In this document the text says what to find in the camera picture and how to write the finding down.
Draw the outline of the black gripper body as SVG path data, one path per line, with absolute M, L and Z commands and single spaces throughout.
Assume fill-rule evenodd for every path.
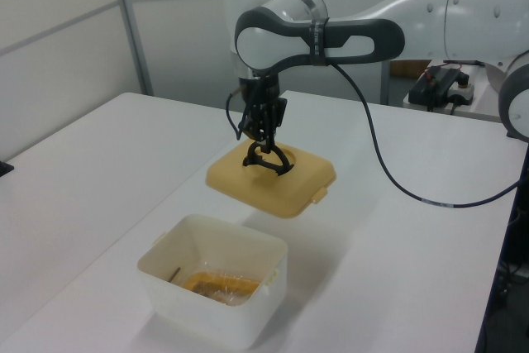
M 241 95 L 246 105 L 269 103 L 280 95 L 279 77 L 242 79 Z

